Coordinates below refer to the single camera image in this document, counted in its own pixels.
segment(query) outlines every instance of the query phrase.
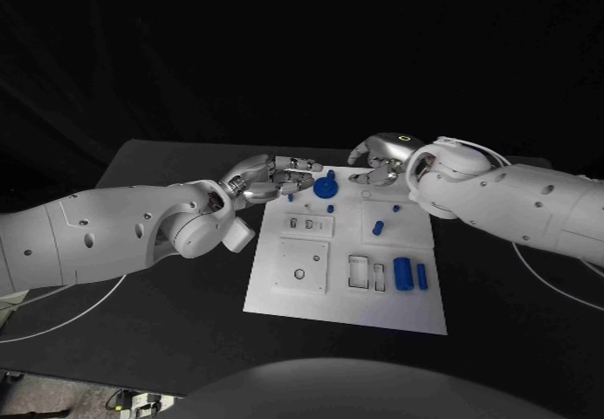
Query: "robotic hand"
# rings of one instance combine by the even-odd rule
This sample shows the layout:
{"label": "robotic hand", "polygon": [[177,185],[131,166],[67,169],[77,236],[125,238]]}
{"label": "robotic hand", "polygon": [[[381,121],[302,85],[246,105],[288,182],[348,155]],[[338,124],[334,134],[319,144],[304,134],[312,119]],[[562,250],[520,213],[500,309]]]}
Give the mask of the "robotic hand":
{"label": "robotic hand", "polygon": [[312,160],[256,155],[218,182],[92,189],[0,215],[0,296],[116,278],[220,242],[240,251],[253,232],[234,211],[306,189],[302,171],[321,169]]}
{"label": "robotic hand", "polygon": [[350,176],[351,182],[384,186],[403,173],[409,199],[433,216],[604,265],[600,181],[511,165],[482,146],[448,137],[423,145],[407,135],[376,134],[351,150],[348,164],[364,153],[374,170]]}

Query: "rectangular slot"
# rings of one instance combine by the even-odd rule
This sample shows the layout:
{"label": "rectangular slot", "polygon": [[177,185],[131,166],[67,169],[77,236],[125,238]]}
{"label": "rectangular slot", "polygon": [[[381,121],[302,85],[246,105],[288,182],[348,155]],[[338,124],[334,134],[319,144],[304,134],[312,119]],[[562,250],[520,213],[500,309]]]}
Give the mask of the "rectangular slot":
{"label": "rectangular slot", "polygon": [[386,283],[383,281],[383,265],[374,264],[373,265],[373,290],[376,292],[386,291]]}
{"label": "rectangular slot", "polygon": [[291,236],[332,237],[332,217],[308,214],[285,214],[282,234]]}
{"label": "rectangular slot", "polygon": [[348,256],[348,287],[368,290],[368,259],[364,256]]}

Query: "hole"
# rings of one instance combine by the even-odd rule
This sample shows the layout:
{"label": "hole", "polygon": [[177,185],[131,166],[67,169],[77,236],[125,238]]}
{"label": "hole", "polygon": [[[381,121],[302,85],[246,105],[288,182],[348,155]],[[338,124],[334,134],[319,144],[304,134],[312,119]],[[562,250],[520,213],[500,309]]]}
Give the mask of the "hole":
{"label": "hole", "polygon": [[138,223],[138,224],[133,226],[133,233],[135,233],[135,236],[136,236],[138,238],[141,238],[141,237],[142,237],[142,232],[143,232],[143,227],[142,227],[142,225]]}
{"label": "hole", "polygon": [[540,190],[540,194],[546,195],[550,194],[550,191],[553,190],[553,185],[547,185],[541,190]]}
{"label": "hole", "polygon": [[93,246],[93,234],[92,233],[86,233],[83,236],[83,244],[84,247],[89,249]]}

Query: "blue object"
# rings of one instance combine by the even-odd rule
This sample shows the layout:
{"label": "blue object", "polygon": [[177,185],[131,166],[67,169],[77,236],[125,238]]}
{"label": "blue object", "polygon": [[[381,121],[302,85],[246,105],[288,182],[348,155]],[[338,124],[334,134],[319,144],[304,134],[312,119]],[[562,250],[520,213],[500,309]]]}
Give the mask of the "blue object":
{"label": "blue object", "polygon": [[374,227],[373,227],[373,235],[378,236],[380,235],[380,229],[383,228],[383,221],[377,221],[374,223]]}
{"label": "blue object", "polygon": [[417,264],[417,282],[419,282],[419,289],[427,289],[427,280],[425,279],[425,265]]}
{"label": "blue object", "polygon": [[412,290],[410,261],[407,258],[393,259],[393,283],[396,285],[396,290]]}
{"label": "blue object", "polygon": [[311,190],[314,195],[322,199],[331,198],[337,194],[335,172],[332,170],[327,172],[327,177],[315,180]]}

